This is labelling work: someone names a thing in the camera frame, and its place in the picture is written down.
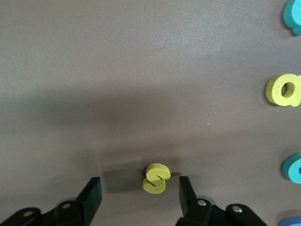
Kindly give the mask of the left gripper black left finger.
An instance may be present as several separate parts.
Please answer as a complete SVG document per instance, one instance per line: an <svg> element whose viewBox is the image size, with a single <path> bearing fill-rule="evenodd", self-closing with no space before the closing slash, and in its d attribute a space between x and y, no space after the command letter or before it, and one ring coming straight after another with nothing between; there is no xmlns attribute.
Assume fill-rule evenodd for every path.
<svg viewBox="0 0 301 226"><path fill-rule="evenodd" d="M101 178L93 177L75 200L67 200L47 213L39 208L18 210L2 226L88 226L102 202Z"/></svg>

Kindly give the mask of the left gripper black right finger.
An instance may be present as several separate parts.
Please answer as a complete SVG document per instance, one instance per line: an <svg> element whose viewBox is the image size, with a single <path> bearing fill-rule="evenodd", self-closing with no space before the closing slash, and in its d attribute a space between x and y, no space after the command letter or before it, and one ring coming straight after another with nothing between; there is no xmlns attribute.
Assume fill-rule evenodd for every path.
<svg viewBox="0 0 301 226"><path fill-rule="evenodd" d="M198 198L187 176L179 177L179 198L183 217L177 226L265 226L266 223L249 207L230 204L225 210L208 199Z"/></svg>

